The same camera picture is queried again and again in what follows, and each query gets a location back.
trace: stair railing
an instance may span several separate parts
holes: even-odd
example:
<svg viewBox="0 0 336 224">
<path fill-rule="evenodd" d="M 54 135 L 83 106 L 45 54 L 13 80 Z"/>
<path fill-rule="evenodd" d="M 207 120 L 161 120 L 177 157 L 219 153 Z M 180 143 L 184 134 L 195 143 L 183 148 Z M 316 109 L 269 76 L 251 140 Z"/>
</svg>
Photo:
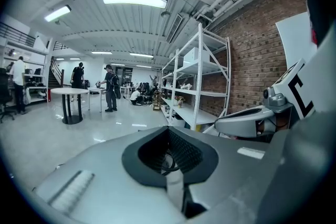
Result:
<svg viewBox="0 0 336 224">
<path fill-rule="evenodd" d="M 54 57 L 51 58 L 51 64 L 50 64 L 50 69 L 52 73 L 54 74 L 57 82 L 61 85 L 61 88 L 63 88 L 63 81 L 64 81 L 64 69 L 62 71 L 59 70 Z"/>
</svg>

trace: railing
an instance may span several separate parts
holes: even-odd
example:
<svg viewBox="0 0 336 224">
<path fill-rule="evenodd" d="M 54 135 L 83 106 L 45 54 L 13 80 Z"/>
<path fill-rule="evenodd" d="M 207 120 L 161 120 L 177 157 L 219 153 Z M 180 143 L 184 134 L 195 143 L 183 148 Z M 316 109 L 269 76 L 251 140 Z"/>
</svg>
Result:
<svg viewBox="0 0 336 224">
<path fill-rule="evenodd" d="M 54 57 L 51 58 L 51 64 L 50 64 L 50 69 L 52 73 L 54 74 L 57 82 L 61 85 L 61 88 L 63 88 L 63 81 L 64 81 L 64 69 L 62 71 L 59 70 Z"/>
<path fill-rule="evenodd" d="M 0 36 L 33 47 L 35 38 L 0 22 Z"/>
<path fill-rule="evenodd" d="M 69 48 L 60 42 L 55 42 L 53 50 L 63 50 L 63 49 L 69 49 Z"/>
</svg>

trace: desk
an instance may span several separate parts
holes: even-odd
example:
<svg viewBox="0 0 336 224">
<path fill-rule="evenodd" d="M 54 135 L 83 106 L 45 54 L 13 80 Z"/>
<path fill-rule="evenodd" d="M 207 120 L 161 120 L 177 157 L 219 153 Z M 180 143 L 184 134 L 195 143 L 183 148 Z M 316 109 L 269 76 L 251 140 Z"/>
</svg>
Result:
<svg viewBox="0 0 336 224">
<path fill-rule="evenodd" d="M 101 112 L 101 94 L 106 91 L 105 88 L 88 88 L 88 103 L 89 103 L 89 110 L 90 110 L 90 92 L 98 92 L 100 98 L 100 112 Z"/>
<path fill-rule="evenodd" d="M 126 92 L 127 90 L 127 99 L 128 99 L 128 95 L 130 93 L 130 89 L 132 89 L 132 87 L 120 87 L 120 89 L 124 89 L 124 93 Z"/>
<path fill-rule="evenodd" d="M 52 93 L 55 94 L 62 94 L 62 106 L 63 106 L 63 122 L 65 124 L 76 124 L 83 120 L 82 117 L 82 108 L 81 108 L 81 101 L 80 101 L 80 95 L 84 93 L 88 93 L 88 90 L 84 89 L 75 89 L 75 88 L 55 88 L 51 90 Z M 77 100 L 78 100 L 78 115 L 71 115 L 71 109 L 70 109 L 70 95 L 76 94 Z M 67 95 L 68 99 L 68 116 L 67 116 L 67 110 L 65 106 L 65 95 Z"/>
</svg>

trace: table leg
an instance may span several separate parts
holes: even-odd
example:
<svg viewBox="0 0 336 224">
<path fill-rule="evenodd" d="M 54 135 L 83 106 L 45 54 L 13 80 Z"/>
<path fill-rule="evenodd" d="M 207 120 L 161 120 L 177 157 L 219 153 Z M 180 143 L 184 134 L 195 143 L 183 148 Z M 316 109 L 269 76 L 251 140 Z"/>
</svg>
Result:
<svg viewBox="0 0 336 224">
<path fill-rule="evenodd" d="M 68 124 L 68 116 L 67 116 L 67 110 L 65 108 L 65 94 L 62 94 L 62 106 L 63 106 L 63 114 L 64 114 L 64 123 Z"/>
<path fill-rule="evenodd" d="M 99 91 L 99 97 L 100 97 L 100 112 L 101 112 L 101 91 Z"/>
<path fill-rule="evenodd" d="M 81 107 L 80 94 L 77 95 L 77 100 L 78 100 L 78 115 L 79 115 L 79 120 L 81 121 L 83 119 L 83 117 L 82 117 L 82 107 Z"/>
<path fill-rule="evenodd" d="M 88 105 L 89 105 L 89 110 L 90 110 L 90 91 L 88 92 Z"/>
<path fill-rule="evenodd" d="M 68 101 L 68 114 L 69 114 L 69 117 L 71 117 L 70 95 L 67 95 L 67 101 Z"/>
</svg>

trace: polished floor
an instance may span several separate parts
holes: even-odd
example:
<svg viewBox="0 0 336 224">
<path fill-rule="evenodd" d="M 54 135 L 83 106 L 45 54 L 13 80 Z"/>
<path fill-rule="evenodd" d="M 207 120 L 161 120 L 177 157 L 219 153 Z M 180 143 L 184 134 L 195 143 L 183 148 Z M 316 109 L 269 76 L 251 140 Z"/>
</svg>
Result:
<svg viewBox="0 0 336 224">
<path fill-rule="evenodd" d="M 28 113 L 5 117 L 0 124 L 3 156 L 8 160 L 9 172 L 28 188 L 34 188 L 59 164 L 76 156 L 89 146 L 119 136 L 157 126 L 167 121 L 161 110 L 151 106 L 134 106 L 128 100 L 117 100 L 118 111 L 106 113 L 103 95 L 99 112 L 99 95 L 91 95 L 88 110 L 87 95 L 83 95 L 83 121 L 75 125 L 62 123 L 60 95 L 52 101 L 27 107 Z M 71 103 L 72 113 L 78 113 L 77 102 Z"/>
</svg>

